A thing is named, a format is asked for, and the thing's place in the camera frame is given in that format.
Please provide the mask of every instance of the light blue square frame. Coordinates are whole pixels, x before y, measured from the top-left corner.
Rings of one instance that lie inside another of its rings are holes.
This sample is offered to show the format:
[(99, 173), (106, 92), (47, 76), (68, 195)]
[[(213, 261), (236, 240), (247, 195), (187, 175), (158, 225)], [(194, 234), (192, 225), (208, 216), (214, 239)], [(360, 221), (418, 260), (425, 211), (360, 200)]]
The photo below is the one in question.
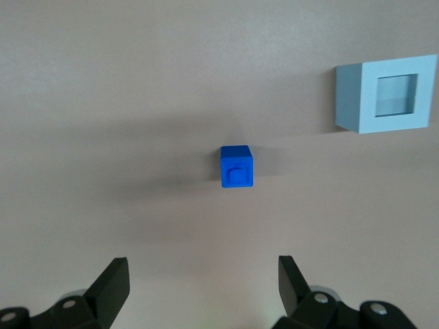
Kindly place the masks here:
[[(367, 134), (427, 127), (433, 97), (437, 55), (337, 66), (335, 124)], [(413, 75), (412, 111), (377, 116), (379, 79)]]

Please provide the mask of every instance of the blue block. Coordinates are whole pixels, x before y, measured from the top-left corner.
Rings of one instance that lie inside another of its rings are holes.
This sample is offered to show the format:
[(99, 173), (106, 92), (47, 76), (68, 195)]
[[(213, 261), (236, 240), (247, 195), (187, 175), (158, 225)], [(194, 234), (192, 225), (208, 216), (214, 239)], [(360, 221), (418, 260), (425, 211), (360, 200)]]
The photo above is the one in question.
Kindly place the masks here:
[(427, 127), (437, 59), (337, 66), (335, 124), (359, 134)]
[(221, 147), (221, 185), (253, 186), (253, 156), (247, 145)]

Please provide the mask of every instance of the metal bolt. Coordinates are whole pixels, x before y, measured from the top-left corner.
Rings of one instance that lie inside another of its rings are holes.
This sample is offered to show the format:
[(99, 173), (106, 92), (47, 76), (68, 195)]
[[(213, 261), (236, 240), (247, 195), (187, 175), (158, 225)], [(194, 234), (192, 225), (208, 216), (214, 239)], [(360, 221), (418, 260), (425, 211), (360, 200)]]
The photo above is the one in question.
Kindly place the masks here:
[(76, 304), (76, 302), (74, 300), (68, 300), (67, 302), (65, 302), (62, 305), (62, 308), (70, 308), (70, 307), (72, 307), (75, 304)]
[(0, 322), (8, 322), (16, 317), (15, 312), (6, 313), (4, 316), (1, 317)]
[(370, 309), (373, 310), (376, 314), (380, 314), (380, 315), (387, 314), (387, 310), (385, 309), (385, 307), (378, 303), (371, 304)]
[(326, 304), (327, 302), (329, 302), (328, 297), (323, 293), (316, 293), (314, 295), (314, 299), (321, 304)]

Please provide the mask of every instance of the table surface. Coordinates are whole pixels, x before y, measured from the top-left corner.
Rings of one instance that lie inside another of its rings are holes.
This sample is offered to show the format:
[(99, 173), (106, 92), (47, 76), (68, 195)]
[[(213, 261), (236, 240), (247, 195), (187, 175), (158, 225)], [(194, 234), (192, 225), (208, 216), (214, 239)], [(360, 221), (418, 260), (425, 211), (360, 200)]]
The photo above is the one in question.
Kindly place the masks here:
[[(114, 329), (267, 329), (292, 255), (437, 328), (438, 83), (428, 128), (358, 135), (334, 68), (439, 53), (438, 30), (436, 0), (2, 1), (0, 308), (127, 256)], [(254, 187), (222, 189), (236, 144)]]

